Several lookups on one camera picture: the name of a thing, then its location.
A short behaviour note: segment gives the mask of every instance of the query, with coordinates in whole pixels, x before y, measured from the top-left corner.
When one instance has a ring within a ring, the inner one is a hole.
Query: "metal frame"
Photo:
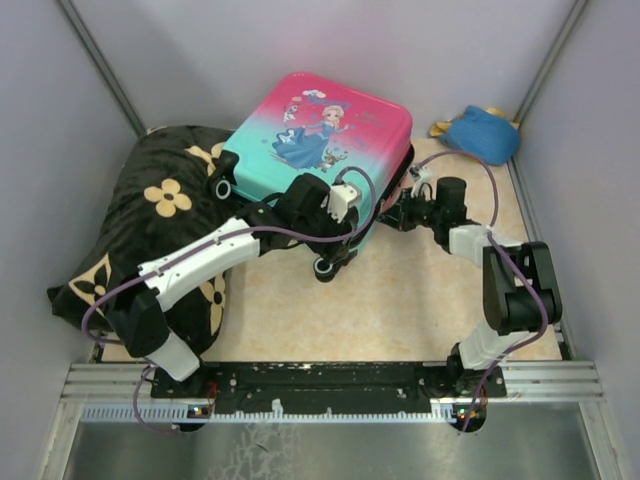
[[[69,21],[78,39],[92,59],[107,88],[112,93],[132,129],[138,135],[145,132],[143,119],[134,104],[127,97],[124,88],[93,39],[76,9],[73,0],[55,0]],[[589,0],[574,0],[573,6],[558,35],[529,86],[515,121],[522,123],[528,111],[540,94],[549,73],[560,56],[567,40],[582,19]],[[527,233],[530,238],[540,238],[539,228],[526,184],[518,170],[517,159],[510,162],[510,173],[516,195],[522,210]],[[556,329],[556,335],[562,347],[565,339],[568,344],[568,357],[571,358],[573,342],[570,331],[564,322]],[[489,399],[489,403],[525,402],[578,403],[582,412],[585,433],[589,438],[592,453],[600,476],[606,480],[626,480],[632,478],[628,458],[620,441],[614,422],[610,416],[602,387],[592,362],[582,361],[534,361],[504,362],[501,364],[508,394],[505,398]],[[140,378],[144,365],[141,364],[74,364],[71,366],[60,404],[51,429],[47,450],[42,459],[38,478],[61,480],[76,436],[78,424],[85,421],[130,422],[132,415],[131,397],[135,384]],[[468,398],[442,398],[432,400],[432,416],[416,414],[414,416],[396,415],[387,418],[376,416],[287,416],[274,409],[272,415],[213,415],[211,422],[309,422],[309,421],[392,421],[392,422],[433,422],[449,421],[450,409],[455,404],[468,403]],[[205,399],[154,400],[150,397],[150,387],[141,389],[140,408],[143,418],[165,421],[184,420],[185,408],[203,403]]]

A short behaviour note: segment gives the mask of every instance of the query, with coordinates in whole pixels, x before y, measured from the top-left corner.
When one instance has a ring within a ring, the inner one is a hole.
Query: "gray floor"
[[[577,405],[495,405],[477,434],[444,424],[213,424],[158,435],[82,424],[65,480],[597,479]]]

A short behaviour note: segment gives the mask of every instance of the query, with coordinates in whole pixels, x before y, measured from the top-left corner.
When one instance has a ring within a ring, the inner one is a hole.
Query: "wooden table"
[[[416,160],[444,150],[417,138]],[[491,183],[472,160],[445,156],[430,164],[437,177],[467,181],[469,216],[487,223]],[[496,229],[526,239],[506,166],[493,169],[500,194]],[[227,311],[205,361],[428,361],[444,360],[466,338],[482,312],[482,272],[445,253],[427,229],[400,233],[377,225],[358,257],[323,284],[312,270],[314,254],[300,247],[275,251],[235,267],[228,279]],[[558,360],[553,329],[512,355]],[[109,346],[103,361],[130,360]]]

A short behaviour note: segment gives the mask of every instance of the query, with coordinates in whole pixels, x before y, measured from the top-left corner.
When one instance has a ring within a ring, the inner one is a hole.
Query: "gray wall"
[[[88,342],[49,313],[94,240],[134,135],[51,0],[0,14],[0,477],[35,475],[69,363]]]
[[[74,0],[147,126],[236,127],[286,74],[513,115],[573,0]]]
[[[640,441],[639,23],[639,2],[591,2],[518,155],[576,348],[596,361],[630,452]]]

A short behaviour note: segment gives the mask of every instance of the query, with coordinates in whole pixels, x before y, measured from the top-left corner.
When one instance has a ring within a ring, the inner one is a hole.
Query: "black pillow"
[[[64,285],[47,291],[53,314],[80,328],[104,295],[112,268],[137,266],[178,250],[221,226],[235,210],[205,184],[230,132],[198,126],[151,129],[138,140],[113,191],[96,245]],[[224,274],[165,312],[169,327],[200,354],[215,341],[225,305]],[[98,310],[91,329],[112,331]]]

